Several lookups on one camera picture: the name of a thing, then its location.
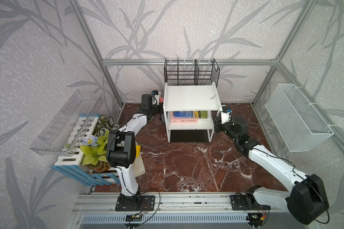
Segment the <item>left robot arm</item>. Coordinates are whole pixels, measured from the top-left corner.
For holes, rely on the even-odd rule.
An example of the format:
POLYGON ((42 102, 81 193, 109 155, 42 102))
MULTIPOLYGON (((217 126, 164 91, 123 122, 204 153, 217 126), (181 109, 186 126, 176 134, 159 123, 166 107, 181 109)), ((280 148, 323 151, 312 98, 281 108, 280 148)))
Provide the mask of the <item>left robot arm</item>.
POLYGON ((135 136, 157 114, 161 114, 160 92, 143 94, 137 113, 118 130, 109 133, 106 161, 115 168, 121 185, 115 211, 154 211, 155 196, 145 196, 139 191, 133 163, 137 157, 135 136))

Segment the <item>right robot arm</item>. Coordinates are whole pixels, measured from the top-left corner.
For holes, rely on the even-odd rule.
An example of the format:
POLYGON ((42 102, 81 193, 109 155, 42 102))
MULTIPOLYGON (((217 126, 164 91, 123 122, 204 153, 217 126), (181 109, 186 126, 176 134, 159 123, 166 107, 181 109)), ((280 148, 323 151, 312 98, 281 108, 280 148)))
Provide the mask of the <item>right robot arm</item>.
POLYGON ((232 117, 230 113, 221 112, 212 119, 216 133, 225 133, 237 152, 259 164, 286 188, 286 191, 254 188, 251 194, 258 204, 285 210, 304 225, 316 221, 323 213, 329 213, 324 182, 319 176, 297 170, 290 161, 275 156, 249 136, 244 117, 232 117))

